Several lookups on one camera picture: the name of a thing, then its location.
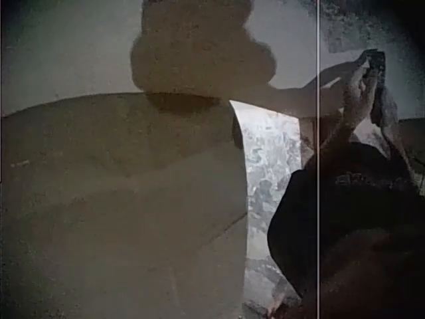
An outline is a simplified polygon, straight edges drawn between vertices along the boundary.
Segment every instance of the wall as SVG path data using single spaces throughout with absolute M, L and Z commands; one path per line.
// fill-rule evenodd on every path
M 175 9 L 176 5 L 173 7 L 172 1 L 152 5 L 163 6 L 156 11 L 163 16 L 150 16 L 150 19 L 156 25 L 164 21 L 165 39 L 176 34 L 171 32 L 175 25 L 167 25 L 168 21 L 188 26 L 188 18 L 179 20 L 178 13 L 190 3 L 194 2 L 180 1 L 180 9 L 183 8 L 180 11 Z M 202 75 L 203 80 L 196 82 L 199 87 L 192 92 L 224 95 L 296 116 L 313 116 L 314 92 L 288 89 L 300 88 L 316 75 L 314 15 L 296 0 L 287 0 L 286 4 L 278 0 L 255 0 L 252 11 L 246 9 L 247 1 L 235 0 L 232 6 L 210 3 L 208 12 L 197 11 L 199 16 L 193 15 L 189 21 L 204 21 L 203 37 L 210 35 L 214 40 L 202 38 L 200 47 L 191 47 L 187 34 L 179 33 L 186 40 L 179 39 L 174 52 L 186 50 L 188 54 L 183 59 L 196 60 L 198 64 L 192 68 L 185 65 L 178 74 L 196 71 Z M 140 0 L 24 1 L 20 16 L 3 23 L 2 115 L 73 96 L 138 91 L 131 77 L 130 53 L 139 36 L 140 13 Z M 226 33 L 233 28 L 235 19 L 240 19 L 237 23 L 241 30 L 243 26 L 248 30 L 239 32 L 237 39 L 235 33 L 231 34 L 234 38 L 228 35 L 230 32 Z M 187 30 L 192 32 L 194 23 Z M 387 52 L 388 86 L 401 105 L 400 116 L 425 116 L 423 73 L 415 62 L 416 54 L 409 40 L 400 32 L 392 36 L 373 33 L 366 46 Z M 320 69 L 354 60 L 362 50 L 330 53 L 325 37 L 322 35 L 321 39 Z M 163 60 L 174 59 L 174 65 L 179 64 L 170 48 L 167 52 L 165 56 L 162 53 Z M 153 63 L 145 59 L 141 65 Z M 223 81 L 227 90 L 222 88 Z

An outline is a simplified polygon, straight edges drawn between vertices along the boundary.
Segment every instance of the fingers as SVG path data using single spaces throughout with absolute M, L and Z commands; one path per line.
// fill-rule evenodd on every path
M 360 88 L 361 81 L 364 75 L 367 73 L 367 67 L 365 65 L 366 63 L 354 71 L 348 83 L 350 90 L 358 90 Z
M 378 49 L 364 50 L 362 54 L 360 54 L 359 58 L 356 60 L 357 66 L 364 65 L 368 61 L 368 59 L 371 57 L 371 55 L 377 51 Z
M 365 91 L 363 92 L 364 103 L 367 103 L 369 106 L 373 105 L 375 100 L 375 92 L 377 91 L 378 86 L 378 71 L 371 70 L 367 76 L 365 83 Z

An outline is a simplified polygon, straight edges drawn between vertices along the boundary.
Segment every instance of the dark clothing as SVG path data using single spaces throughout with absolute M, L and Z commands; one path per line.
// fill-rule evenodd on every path
M 270 254 L 301 295 L 316 282 L 318 214 L 321 257 L 359 229 L 425 225 L 424 198 L 395 148 L 386 159 L 372 146 L 350 143 L 320 173 L 319 209 L 317 176 L 296 171 L 268 229 Z

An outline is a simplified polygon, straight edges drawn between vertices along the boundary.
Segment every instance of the person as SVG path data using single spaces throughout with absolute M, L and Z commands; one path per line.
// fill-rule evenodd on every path
M 280 298 L 269 318 L 316 318 L 317 309 L 321 318 L 404 318 L 406 311 L 421 311 L 425 200 L 402 147 L 396 103 L 387 88 L 375 99 L 377 77 L 365 64 L 353 72 L 341 120 L 318 154 L 292 174 L 270 222 L 271 257 L 301 302 L 289 307 Z M 371 114 L 389 158 L 350 142 Z

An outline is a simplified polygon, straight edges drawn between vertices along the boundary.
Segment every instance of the hand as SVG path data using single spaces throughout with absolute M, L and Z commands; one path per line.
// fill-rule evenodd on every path
M 372 111 L 375 91 L 378 84 L 378 73 L 368 72 L 365 65 L 354 71 L 344 90 L 343 123 L 355 129 Z

